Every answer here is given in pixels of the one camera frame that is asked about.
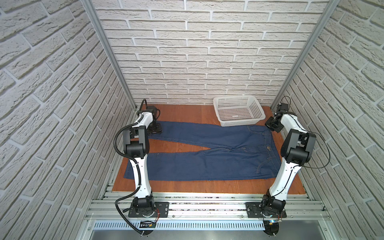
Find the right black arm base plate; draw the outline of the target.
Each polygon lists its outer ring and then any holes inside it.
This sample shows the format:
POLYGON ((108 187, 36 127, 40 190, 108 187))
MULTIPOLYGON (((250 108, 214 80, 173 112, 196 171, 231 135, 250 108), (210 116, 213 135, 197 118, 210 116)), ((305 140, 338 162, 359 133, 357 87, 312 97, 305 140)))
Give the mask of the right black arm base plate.
POLYGON ((278 214, 277 210, 274 210, 269 207, 261 207, 261 203, 256 202, 246 202, 246 212, 248 218, 270 218, 270 219, 284 219, 287 217, 287 213, 283 210, 280 214, 278 214))

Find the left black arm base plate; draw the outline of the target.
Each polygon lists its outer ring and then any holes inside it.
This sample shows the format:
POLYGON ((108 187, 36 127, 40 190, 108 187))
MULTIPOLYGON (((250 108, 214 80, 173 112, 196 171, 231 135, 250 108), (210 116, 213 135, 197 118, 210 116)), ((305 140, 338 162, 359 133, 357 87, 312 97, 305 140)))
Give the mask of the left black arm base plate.
POLYGON ((160 215, 160 218, 167 218, 169 208, 169 202, 155 202, 153 206, 148 207, 137 207, 132 203, 128 216, 129 218, 155 218, 160 215))

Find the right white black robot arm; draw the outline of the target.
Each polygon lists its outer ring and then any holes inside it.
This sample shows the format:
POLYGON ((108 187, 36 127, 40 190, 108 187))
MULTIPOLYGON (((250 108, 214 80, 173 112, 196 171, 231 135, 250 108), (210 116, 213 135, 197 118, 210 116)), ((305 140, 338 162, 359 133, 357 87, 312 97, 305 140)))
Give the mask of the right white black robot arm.
POLYGON ((282 164, 277 177, 259 205, 264 217, 282 217, 289 189, 299 170, 309 162, 317 136, 307 131, 297 116, 288 111, 278 111, 267 120, 266 126, 275 132, 285 129, 288 134, 281 147, 282 164))

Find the dark blue denim trousers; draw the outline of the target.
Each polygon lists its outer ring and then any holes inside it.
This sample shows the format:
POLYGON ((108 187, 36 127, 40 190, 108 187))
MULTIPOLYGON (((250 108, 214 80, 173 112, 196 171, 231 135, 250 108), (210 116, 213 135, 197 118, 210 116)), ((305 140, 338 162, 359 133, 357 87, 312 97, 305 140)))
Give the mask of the dark blue denim trousers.
POLYGON ((272 132, 265 126, 221 127, 210 124, 161 122, 161 140, 205 147, 184 153, 150 153, 151 181, 234 181, 275 178, 281 159, 272 132))

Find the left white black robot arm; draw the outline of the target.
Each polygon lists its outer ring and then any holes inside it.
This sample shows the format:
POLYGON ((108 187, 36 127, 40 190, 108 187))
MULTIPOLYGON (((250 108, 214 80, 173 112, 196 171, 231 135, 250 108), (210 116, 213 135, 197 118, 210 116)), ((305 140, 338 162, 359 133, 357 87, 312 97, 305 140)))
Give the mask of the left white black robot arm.
POLYGON ((139 110, 138 119, 122 131, 124 156, 131 160, 136 187, 130 212, 132 217, 151 218, 158 213, 149 183, 147 160, 149 135, 161 131, 157 123, 159 112, 155 106, 139 110))

